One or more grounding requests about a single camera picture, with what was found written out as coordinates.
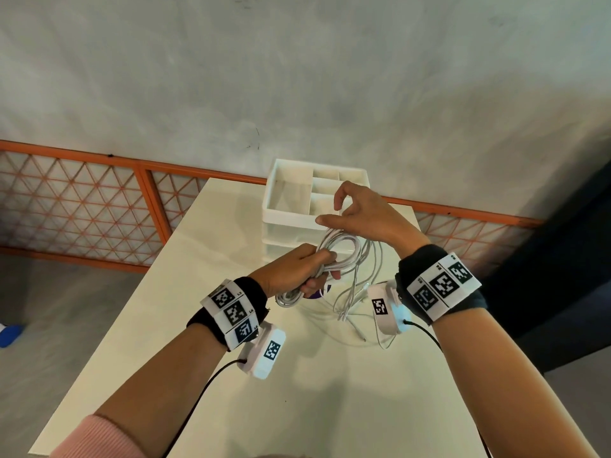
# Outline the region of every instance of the pink sleeve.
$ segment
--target pink sleeve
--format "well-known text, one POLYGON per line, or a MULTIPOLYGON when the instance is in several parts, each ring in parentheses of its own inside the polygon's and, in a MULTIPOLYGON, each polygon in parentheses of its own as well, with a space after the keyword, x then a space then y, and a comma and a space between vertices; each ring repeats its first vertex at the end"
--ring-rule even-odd
POLYGON ((99 416, 87 416, 49 458, 146 458, 125 432, 99 416))

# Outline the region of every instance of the left hand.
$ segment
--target left hand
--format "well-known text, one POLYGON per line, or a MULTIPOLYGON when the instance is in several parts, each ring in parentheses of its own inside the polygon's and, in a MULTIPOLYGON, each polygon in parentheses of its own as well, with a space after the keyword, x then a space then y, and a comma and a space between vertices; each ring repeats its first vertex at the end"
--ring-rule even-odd
MULTIPOLYGON (((327 249, 316 252, 316 246, 302 244, 291 252, 273 262, 253 271, 249 277, 253 278, 265 292, 265 295, 282 294, 299 288, 305 297, 322 289, 327 281, 328 273, 317 278, 311 278, 318 268, 324 264, 335 261, 337 254, 327 249)), ((331 272, 336 280, 340 279, 340 272, 331 272)))

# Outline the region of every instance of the white marker band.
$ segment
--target white marker band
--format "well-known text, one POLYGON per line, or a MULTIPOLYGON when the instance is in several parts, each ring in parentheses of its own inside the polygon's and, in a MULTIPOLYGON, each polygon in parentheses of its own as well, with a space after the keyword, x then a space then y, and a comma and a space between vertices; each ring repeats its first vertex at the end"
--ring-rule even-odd
POLYGON ((229 350, 235 349, 258 328, 256 312, 246 294, 231 280, 203 298, 202 306, 214 318, 229 350))
POLYGON ((407 292, 435 321, 480 286, 456 254, 451 253, 421 273, 407 287, 407 292))

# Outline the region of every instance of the forearm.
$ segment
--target forearm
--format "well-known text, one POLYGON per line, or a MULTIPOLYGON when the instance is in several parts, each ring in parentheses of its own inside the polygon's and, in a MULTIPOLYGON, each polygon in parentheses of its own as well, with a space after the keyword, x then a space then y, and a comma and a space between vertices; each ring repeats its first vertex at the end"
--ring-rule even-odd
POLYGON ((486 310, 446 315, 432 326, 495 458, 597 456, 545 379, 486 310))
POLYGON ((149 458, 163 455, 227 348, 192 324, 136 371, 96 411, 149 458))

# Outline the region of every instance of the orange frame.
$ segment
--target orange frame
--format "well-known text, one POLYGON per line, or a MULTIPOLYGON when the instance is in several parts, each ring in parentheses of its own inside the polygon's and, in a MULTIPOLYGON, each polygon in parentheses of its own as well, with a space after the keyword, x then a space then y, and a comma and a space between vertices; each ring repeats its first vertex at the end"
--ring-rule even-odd
MULTIPOLYGON (((165 215, 165 209, 157 185, 153 179, 153 171, 162 171, 175 175, 192 176, 199 178, 220 178, 232 181, 241 181, 245 183, 254 183, 264 185, 267 179, 262 177, 241 175, 237 173, 229 173, 218 170, 197 169, 195 167, 185 167, 165 162, 144 161, 140 159, 131 159, 129 157, 120 157, 113 154, 98 154, 88 153, 85 151, 73 151, 71 149, 51 148, 49 146, 29 145, 26 143, 10 142, 0 140, 0 151, 12 151, 14 153, 34 154, 36 156, 55 157, 57 159, 68 159, 79 162, 92 162, 105 165, 114 165, 118 167, 129 167, 133 169, 136 179, 142 191, 142 195, 147 203, 155 228, 159 234, 159 238, 165 244, 172 235, 172 228, 165 215)), ((384 196, 388 202, 393 204, 408 205, 414 210, 421 212, 429 212, 432 214, 452 215, 466 219, 480 220, 483 222, 502 223, 504 225, 515 225, 523 228, 536 228, 543 224, 542 220, 530 219, 527 217, 515 217, 513 215, 495 214, 493 212, 476 211, 472 209, 463 209, 462 207, 451 207, 439 204, 423 203, 419 201, 410 201, 408 199, 392 198, 384 196)), ((91 265, 96 267, 116 269, 130 272, 145 273, 147 266, 138 266, 131 264, 122 264, 119 262, 110 262, 104 260, 86 259, 81 257, 66 256, 60 254, 49 254, 42 252, 33 252, 29 250, 1 247, 0 253, 14 254, 27 256, 32 258, 59 260, 63 262, 77 263, 83 265, 91 265)))

